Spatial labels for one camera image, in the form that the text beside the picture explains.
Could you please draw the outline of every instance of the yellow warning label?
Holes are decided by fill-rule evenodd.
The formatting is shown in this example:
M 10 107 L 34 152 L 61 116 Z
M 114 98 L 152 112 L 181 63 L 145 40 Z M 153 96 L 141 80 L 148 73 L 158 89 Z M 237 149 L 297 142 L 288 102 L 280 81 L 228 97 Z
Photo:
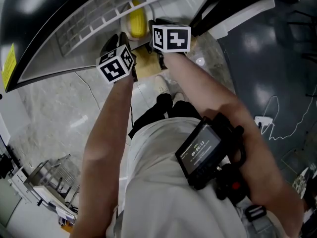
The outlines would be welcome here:
M 10 51 L 8 55 L 6 56 L 6 60 L 5 60 L 3 71 L 2 71 L 2 80 L 4 84 L 4 89 L 6 89 L 9 83 L 10 77 L 13 73 L 15 66 L 16 66 L 16 59 L 15 59 L 15 53 L 14 53 L 14 45 L 12 43 Z

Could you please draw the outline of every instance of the display screen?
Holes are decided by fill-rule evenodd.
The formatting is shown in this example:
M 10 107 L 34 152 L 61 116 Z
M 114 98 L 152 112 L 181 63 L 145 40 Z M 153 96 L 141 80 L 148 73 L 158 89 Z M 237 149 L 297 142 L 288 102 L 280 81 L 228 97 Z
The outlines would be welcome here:
M 220 143 L 220 138 L 205 124 L 193 142 L 180 155 L 188 174 L 194 171 Z

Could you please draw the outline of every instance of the power outlet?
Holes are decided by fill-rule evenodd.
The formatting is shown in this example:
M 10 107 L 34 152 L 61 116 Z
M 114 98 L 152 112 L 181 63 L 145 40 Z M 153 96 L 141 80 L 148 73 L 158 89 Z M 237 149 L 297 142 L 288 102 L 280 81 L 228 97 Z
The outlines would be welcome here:
M 271 117 L 259 117 L 256 116 L 254 118 L 254 121 L 256 122 L 257 126 L 261 123 L 261 126 L 268 126 L 271 123 L 273 123 L 273 119 Z

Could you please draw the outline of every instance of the black and white marker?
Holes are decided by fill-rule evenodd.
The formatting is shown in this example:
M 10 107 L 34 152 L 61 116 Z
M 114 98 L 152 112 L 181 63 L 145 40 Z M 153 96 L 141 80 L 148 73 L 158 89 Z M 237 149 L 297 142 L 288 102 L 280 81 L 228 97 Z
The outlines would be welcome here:
M 154 25 L 153 47 L 162 52 L 190 51 L 191 28 L 185 25 Z
M 126 45 L 103 55 L 96 60 L 97 69 L 109 84 L 130 74 L 134 60 Z

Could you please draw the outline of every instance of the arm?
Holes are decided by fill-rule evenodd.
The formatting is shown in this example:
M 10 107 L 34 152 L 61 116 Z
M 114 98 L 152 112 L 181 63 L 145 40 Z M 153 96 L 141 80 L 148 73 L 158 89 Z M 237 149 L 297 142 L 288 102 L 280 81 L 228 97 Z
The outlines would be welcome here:
M 164 63 L 202 116 L 223 113 L 233 126 L 244 128 L 246 162 L 240 172 L 251 191 L 254 204 L 263 205 L 280 220 L 286 233 L 296 237 L 303 222 L 303 205 L 284 181 L 260 130 L 240 100 L 185 56 L 164 54 Z
M 84 152 L 79 215 L 71 238 L 105 237 L 118 204 L 120 162 L 127 134 L 133 78 L 113 86 Z

